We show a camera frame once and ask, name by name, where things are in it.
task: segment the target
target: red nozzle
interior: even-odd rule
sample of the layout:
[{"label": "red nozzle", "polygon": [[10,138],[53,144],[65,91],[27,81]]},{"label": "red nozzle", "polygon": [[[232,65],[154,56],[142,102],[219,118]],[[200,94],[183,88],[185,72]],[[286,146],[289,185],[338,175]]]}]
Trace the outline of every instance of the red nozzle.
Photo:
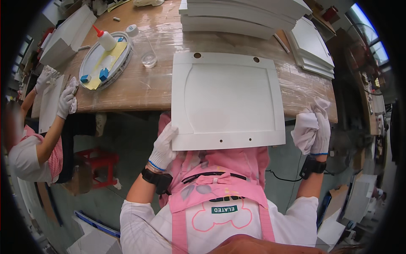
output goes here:
[{"label": "red nozzle", "polygon": [[95,27],[95,25],[92,25],[92,26],[97,32],[97,37],[101,37],[103,35],[104,31],[100,31],[99,29],[97,29],[97,27]]}]

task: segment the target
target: black pants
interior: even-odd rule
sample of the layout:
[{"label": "black pants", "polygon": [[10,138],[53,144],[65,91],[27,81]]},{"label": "black pants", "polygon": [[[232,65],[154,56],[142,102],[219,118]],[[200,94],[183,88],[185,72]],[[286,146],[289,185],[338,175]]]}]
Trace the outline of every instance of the black pants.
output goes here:
[{"label": "black pants", "polygon": [[96,116],[93,114],[68,115],[62,129],[63,166],[56,183],[65,183],[73,176],[73,137],[76,135],[94,136]]}]

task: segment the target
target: hand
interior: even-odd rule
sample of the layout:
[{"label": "hand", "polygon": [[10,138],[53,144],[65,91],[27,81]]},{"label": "hand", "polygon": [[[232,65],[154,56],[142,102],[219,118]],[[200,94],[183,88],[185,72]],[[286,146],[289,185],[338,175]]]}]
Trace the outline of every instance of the hand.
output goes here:
[{"label": "hand", "polygon": [[66,117],[69,114],[69,108],[73,103],[73,93],[75,91],[74,87],[67,87],[59,98],[58,112],[57,116],[66,120]]},{"label": "hand", "polygon": [[34,87],[37,91],[37,94],[42,95],[44,93],[44,90],[49,86],[47,82],[51,80],[51,77],[51,73],[42,71],[41,75],[39,75],[39,77],[37,78],[37,83]]},{"label": "hand", "polygon": [[177,132],[178,128],[172,126],[170,122],[153,144],[153,151],[148,161],[159,170],[165,171],[169,163],[176,158],[177,152],[172,151],[171,140]]},{"label": "hand", "polygon": [[328,154],[328,144],[330,142],[331,131],[326,109],[329,105],[330,102],[320,98],[317,98],[312,105],[312,109],[319,124],[319,129],[316,132],[316,139],[310,149],[310,153],[313,155]]}]

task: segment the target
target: plastic bottle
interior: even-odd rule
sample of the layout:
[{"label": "plastic bottle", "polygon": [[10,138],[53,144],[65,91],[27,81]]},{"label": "plastic bottle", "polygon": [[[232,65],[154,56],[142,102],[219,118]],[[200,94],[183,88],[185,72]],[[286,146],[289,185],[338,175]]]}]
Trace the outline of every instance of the plastic bottle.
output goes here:
[{"label": "plastic bottle", "polygon": [[100,31],[99,29],[97,29],[97,27],[95,27],[95,25],[93,25],[93,27],[97,32],[98,37],[97,40],[100,43],[100,45],[104,48],[104,50],[105,51],[112,50],[117,44],[117,41],[113,38],[113,36],[111,36],[111,34],[109,34],[107,31]]},{"label": "plastic bottle", "polygon": [[133,51],[141,57],[143,65],[147,68],[154,67],[158,58],[148,37],[138,29],[137,25],[130,25],[125,31],[132,40]]}]

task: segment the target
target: white shoe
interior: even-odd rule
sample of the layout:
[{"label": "white shoe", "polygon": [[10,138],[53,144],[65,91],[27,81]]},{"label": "white shoe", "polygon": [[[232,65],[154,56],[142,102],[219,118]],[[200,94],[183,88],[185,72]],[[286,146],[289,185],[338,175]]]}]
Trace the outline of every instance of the white shoe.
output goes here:
[{"label": "white shoe", "polygon": [[107,121],[106,113],[96,113],[96,137],[103,135],[104,125]]}]

